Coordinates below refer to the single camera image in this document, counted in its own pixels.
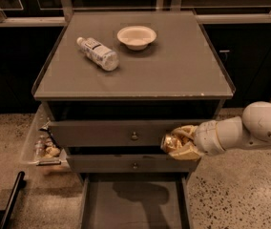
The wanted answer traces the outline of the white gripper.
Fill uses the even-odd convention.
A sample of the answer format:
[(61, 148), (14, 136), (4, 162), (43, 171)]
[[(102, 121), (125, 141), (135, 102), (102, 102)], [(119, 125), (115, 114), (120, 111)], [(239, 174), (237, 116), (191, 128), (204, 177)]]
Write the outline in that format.
[(203, 154), (216, 156), (224, 153), (217, 136), (217, 122), (215, 120), (202, 122), (198, 126), (185, 125), (175, 128), (171, 136), (187, 141), (183, 147), (169, 153), (176, 160), (198, 160)]

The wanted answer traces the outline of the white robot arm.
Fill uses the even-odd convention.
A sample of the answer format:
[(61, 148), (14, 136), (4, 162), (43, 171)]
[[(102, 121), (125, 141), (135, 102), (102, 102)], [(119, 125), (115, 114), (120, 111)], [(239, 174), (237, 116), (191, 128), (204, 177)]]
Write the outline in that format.
[(232, 149), (254, 150), (271, 147), (271, 101), (254, 102), (242, 116), (210, 120), (175, 128), (165, 135), (161, 149), (176, 160), (198, 160)]

